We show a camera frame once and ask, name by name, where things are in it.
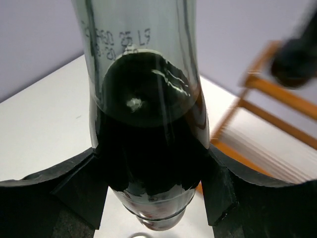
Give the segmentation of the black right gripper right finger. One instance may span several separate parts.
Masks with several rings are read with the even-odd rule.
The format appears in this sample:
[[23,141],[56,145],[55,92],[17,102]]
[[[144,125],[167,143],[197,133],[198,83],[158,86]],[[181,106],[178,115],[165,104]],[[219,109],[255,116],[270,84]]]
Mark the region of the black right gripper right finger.
[[261,174],[211,145],[202,188],[216,238],[314,238],[317,182],[285,182]]

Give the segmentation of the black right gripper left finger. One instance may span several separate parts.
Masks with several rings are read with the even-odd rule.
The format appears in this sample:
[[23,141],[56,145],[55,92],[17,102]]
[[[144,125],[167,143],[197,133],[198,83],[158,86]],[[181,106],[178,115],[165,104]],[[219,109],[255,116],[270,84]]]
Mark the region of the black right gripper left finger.
[[108,185],[88,149],[20,180],[0,183],[2,238],[92,238]]

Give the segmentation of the cola glass bottle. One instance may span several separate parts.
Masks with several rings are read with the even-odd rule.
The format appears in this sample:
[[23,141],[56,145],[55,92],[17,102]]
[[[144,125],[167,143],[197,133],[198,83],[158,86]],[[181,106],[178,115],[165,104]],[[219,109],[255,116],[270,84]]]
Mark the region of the cola glass bottle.
[[296,89],[317,76],[317,2],[300,27],[301,34],[290,38],[272,58],[271,75],[280,85]]
[[140,223],[173,228],[210,145],[194,0],[74,0],[90,135],[108,186]]

